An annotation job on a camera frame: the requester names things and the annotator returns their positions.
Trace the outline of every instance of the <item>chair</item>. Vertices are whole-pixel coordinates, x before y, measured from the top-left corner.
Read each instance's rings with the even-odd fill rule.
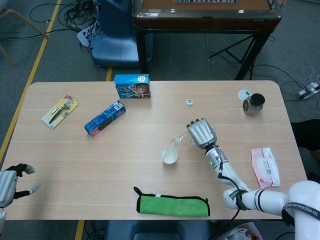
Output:
[[[48,38],[48,35],[46,33],[44,33],[43,31],[41,31],[36,25],[34,25],[32,22],[30,22],[29,20],[27,20],[24,16],[22,16],[20,13],[18,13],[17,11],[13,10],[13,9],[8,9],[6,8],[8,5],[8,0],[0,0],[0,19],[4,18],[6,15],[11,14],[12,16],[14,16],[16,19],[18,19],[20,22],[22,22],[23,24],[28,24],[29,26],[33,27],[35,30],[37,30],[40,34],[42,34],[44,37]],[[14,63],[14,61],[12,60],[12,58],[7,54],[7,52],[5,51],[5,49],[2,47],[2,45],[0,44],[0,52],[2,52],[2,54],[5,56],[5,58],[8,60],[8,62],[10,63],[10,65],[15,68],[16,65]]]

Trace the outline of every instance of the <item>black table leg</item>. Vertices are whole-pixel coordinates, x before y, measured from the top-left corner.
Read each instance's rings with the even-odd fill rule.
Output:
[[[243,80],[272,32],[254,33],[254,44],[234,80]]]
[[[147,74],[147,50],[146,50],[146,34],[143,31],[136,31],[136,47],[138,50],[138,58],[140,65],[140,72],[142,74]]]

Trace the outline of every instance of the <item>blue cardboard box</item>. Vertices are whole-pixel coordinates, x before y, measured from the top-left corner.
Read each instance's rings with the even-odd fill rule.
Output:
[[[110,107],[88,122],[84,129],[91,136],[95,136],[100,133],[103,129],[111,124],[114,120],[119,118],[126,111],[125,105],[120,102],[114,102]]]
[[[114,85],[121,99],[149,99],[149,74],[117,74]]]

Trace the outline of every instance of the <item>green cloth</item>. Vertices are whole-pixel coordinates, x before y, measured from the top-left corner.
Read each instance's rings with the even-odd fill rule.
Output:
[[[141,214],[169,215],[177,217],[208,217],[210,208],[208,199],[198,196],[168,196],[155,197],[154,194],[143,194],[138,188],[139,194],[136,210]]]

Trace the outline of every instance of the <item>robotic arm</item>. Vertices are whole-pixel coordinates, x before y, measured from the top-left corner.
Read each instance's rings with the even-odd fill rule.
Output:
[[[16,191],[18,177],[22,177],[23,172],[30,175],[34,174],[36,170],[31,165],[20,163],[17,166],[11,166],[4,171],[0,171],[0,236],[7,217],[4,208],[9,206],[13,199],[34,194],[41,186],[41,184],[36,184],[29,190]]]
[[[186,127],[195,144],[206,150],[205,155],[217,177],[232,187],[223,193],[228,208],[282,216],[287,225],[295,224],[296,240],[320,240],[320,184],[300,181],[291,186],[288,194],[260,189],[252,191],[216,145],[217,136],[207,120],[196,119]]]

